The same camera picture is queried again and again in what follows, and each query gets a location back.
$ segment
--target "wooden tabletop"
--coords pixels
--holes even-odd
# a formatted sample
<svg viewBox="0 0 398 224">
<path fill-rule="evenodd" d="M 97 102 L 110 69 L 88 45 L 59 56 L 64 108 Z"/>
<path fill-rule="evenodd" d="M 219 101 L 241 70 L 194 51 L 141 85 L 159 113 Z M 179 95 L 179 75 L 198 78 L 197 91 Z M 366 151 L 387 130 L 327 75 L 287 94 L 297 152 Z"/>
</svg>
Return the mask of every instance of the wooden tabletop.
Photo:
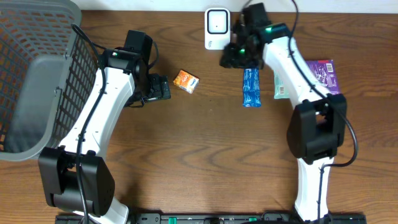
<svg viewBox="0 0 398 224">
<path fill-rule="evenodd" d="M 294 14 L 270 17 L 291 26 Z M 285 138 L 290 102 L 274 100 L 274 75 L 265 68 L 262 107 L 243 108 L 243 71 L 218 65 L 221 51 L 205 50 L 203 25 L 202 12 L 83 12 L 82 28 L 98 44 L 123 46 L 129 29 L 149 34 L 160 52 L 153 72 L 169 77 L 172 93 L 122 110 L 106 158 L 116 197 L 165 213 L 289 210 L 297 194 L 297 162 Z M 332 168 L 329 209 L 396 223 L 398 16 L 302 14 L 296 39 L 306 60 L 335 61 L 359 140 L 355 163 Z M 192 95 L 172 84 L 180 69 L 200 78 Z M 352 155 L 345 137 L 336 162 Z M 1 161 L 0 177 L 0 223 L 53 223 L 62 212 L 45 203 L 37 161 Z"/>
</svg>

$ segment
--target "gray plastic bin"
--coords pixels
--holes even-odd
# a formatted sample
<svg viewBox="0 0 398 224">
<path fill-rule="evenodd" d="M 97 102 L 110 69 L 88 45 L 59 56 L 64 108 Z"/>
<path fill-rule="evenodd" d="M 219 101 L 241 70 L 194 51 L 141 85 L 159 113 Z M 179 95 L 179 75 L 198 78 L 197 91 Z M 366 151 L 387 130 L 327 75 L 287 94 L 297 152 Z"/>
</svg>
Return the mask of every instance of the gray plastic bin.
<svg viewBox="0 0 398 224">
<path fill-rule="evenodd" d="M 0 0 L 0 159 L 56 147 L 83 109 L 98 66 L 73 22 L 69 0 Z"/>
</svg>

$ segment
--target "orange package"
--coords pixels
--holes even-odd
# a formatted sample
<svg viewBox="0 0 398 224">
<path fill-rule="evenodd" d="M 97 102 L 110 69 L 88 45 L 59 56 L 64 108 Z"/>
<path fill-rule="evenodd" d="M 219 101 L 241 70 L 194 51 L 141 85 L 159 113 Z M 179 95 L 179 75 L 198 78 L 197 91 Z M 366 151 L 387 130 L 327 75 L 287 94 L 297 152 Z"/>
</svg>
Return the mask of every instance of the orange package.
<svg viewBox="0 0 398 224">
<path fill-rule="evenodd" d="M 199 78 L 194 77 L 186 71 L 181 70 L 180 73 L 175 77 L 174 85 L 181 89 L 193 93 L 199 83 Z"/>
</svg>

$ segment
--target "barcode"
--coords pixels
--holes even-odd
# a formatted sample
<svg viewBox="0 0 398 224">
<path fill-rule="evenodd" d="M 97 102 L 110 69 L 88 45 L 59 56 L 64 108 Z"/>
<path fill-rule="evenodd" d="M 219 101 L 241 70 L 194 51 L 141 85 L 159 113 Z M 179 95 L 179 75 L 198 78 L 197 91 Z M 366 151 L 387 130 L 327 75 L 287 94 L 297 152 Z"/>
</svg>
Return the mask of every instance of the barcode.
<svg viewBox="0 0 398 224">
<path fill-rule="evenodd" d="M 326 68 L 328 69 L 328 72 L 333 72 L 333 66 L 330 63 L 326 64 Z"/>
<path fill-rule="evenodd" d="M 283 86 L 279 87 L 279 94 L 280 95 L 285 94 L 285 88 Z"/>
</svg>

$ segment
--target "purple package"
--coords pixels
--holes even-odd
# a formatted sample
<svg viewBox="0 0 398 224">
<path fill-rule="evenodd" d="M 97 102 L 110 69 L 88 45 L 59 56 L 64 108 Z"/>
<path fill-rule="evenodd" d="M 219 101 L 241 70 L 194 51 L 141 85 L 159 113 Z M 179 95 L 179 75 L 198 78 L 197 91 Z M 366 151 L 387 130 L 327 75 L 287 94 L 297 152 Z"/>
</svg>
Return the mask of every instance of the purple package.
<svg viewBox="0 0 398 224">
<path fill-rule="evenodd" d="M 306 61 L 306 63 L 315 78 L 323 86 L 327 87 L 331 94 L 336 95 L 340 93 L 333 60 Z"/>
</svg>

